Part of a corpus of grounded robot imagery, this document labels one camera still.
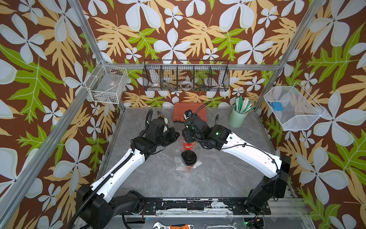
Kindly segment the white mesh basket right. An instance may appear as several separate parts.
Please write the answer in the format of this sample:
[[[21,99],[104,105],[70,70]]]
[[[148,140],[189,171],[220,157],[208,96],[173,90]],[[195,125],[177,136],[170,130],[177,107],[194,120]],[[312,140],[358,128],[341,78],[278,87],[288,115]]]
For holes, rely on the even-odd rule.
[[[274,86],[264,99],[284,131],[309,130],[325,112],[301,86]],[[281,102],[284,110],[274,111],[272,102]]]

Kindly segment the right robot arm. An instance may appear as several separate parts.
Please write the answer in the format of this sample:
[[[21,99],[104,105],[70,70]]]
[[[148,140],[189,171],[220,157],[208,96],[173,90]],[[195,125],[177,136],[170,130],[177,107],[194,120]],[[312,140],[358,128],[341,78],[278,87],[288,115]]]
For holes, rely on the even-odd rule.
[[[264,177],[246,199],[245,205],[249,210],[259,210],[271,198],[284,197],[291,165],[288,156],[265,152],[222,125],[209,127],[195,113],[185,116],[184,125],[182,134],[187,143],[197,142],[205,149],[229,153],[262,172]]]

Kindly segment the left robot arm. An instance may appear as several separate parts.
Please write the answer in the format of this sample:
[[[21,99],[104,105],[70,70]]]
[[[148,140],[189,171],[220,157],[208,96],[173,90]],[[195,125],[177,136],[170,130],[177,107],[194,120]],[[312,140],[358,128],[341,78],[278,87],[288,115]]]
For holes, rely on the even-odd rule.
[[[83,185],[77,191],[76,213],[69,228],[75,229],[75,221],[81,218],[85,229],[103,229],[111,219],[127,211],[141,210],[144,197],[136,191],[124,196],[115,196],[124,181],[150,156],[159,153],[158,147],[166,148],[174,143],[179,133],[169,127],[168,120],[162,114],[152,118],[153,110],[146,115],[145,128],[138,137],[130,140],[126,154],[100,179],[90,186]]]

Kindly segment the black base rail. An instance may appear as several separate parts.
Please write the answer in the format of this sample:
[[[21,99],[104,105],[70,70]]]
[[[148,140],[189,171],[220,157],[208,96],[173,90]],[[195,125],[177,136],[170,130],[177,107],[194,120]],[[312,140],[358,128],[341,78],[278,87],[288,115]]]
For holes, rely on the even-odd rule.
[[[156,215],[158,211],[182,210],[203,213],[209,210],[225,210],[232,215],[270,215],[267,202],[260,208],[246,205],[247,198],[145,198],[135,210],[135,215]]]

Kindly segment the red cup black lid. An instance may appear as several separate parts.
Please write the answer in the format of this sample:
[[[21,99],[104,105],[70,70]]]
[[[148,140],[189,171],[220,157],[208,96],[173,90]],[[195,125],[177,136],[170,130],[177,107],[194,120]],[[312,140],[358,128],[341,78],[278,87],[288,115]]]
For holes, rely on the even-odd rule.
[[[181,154],[183,162],[191,170],[197,162],[197,154],[191,150],[186,150]]]
[[[184,139],[184,149],[185,150],[192,150],[193,147],[195,145],[195,142],[191,142],[191,143],[188,143],[185,139]]]

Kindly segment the blue object in basket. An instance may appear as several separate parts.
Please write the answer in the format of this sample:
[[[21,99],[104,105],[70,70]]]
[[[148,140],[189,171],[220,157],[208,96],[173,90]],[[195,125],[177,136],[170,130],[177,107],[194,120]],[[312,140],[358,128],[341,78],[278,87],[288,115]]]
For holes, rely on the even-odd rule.
[[[281,102],[272,102],[271,107],[274,111],[282,112],[284,110],[284,107]]]

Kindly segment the white green straws bundle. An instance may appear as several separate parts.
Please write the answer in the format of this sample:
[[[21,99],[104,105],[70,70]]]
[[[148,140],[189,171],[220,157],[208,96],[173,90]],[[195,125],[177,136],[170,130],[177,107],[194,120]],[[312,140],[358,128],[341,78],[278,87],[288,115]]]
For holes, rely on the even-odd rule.
[[[237,97],[234,103],[234,111],[239,114],[246,114],[255,109],[253,101],[250,101],[248,98],[243,98],[242,96]]]

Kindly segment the clear plastic carrier bag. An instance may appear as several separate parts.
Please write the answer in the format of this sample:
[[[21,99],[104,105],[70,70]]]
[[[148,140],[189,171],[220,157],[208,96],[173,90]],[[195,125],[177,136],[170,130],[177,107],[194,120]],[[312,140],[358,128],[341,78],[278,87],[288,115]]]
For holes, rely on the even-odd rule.
[[[194,167],[191,170],[188,170],[188,167],[186,166],[186,164],[183,162],[183,159],[181,157],[181,154],[185,151],[184,149],[184,138],[182,136],[180,136],[176,142],[172,143],[169,147],[168,147],[168,152],[172,154],[173,159],[174,159],[174,163],[175,163],[175,169],[178,171],[182,171],[182,172],[191,172],[195,169],[198,169],[200,166],[203,165],[202,162],[202,154],[203,154],[203,150],[201,148],[201,146],[195,142],[195,145],[192,149],[193,152],[195,152],[197,154],[197,162],[194,165]]]

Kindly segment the silver combination wrench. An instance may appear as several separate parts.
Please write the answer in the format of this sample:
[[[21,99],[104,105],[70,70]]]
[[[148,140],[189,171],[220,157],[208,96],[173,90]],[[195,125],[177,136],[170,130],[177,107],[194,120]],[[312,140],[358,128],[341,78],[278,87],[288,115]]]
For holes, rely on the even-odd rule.
[[[230,224],[215,224],[215,225],[208,225],[208,224],[203,224],[202,225],[203,229],[222,229],[222,228],[230,228],[230,229],[236,229],[237,228],[237,223],[233,222]]]

